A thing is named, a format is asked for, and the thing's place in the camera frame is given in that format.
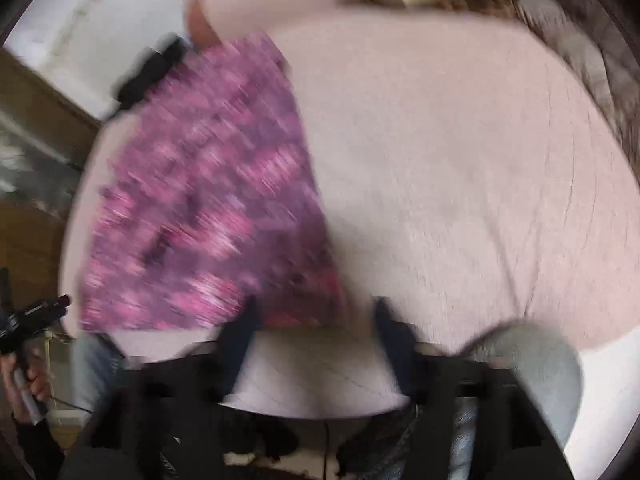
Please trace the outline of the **person's left hand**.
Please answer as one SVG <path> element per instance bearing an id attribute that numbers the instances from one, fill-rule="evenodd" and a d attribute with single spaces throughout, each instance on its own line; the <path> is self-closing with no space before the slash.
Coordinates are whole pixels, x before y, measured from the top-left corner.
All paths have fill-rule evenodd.
<path id="1" fill-rule="evenodd" d="M 24 358 L 26 367 L 21 366 L 14 353 L 2 356 L 1 376 L 13 418 L 20 424 L 35 425 L 43 420 L 44 415 L 32 407 L 47 402 L 51 387 L 42 352 L 31 346 L 24 352 Z"/>

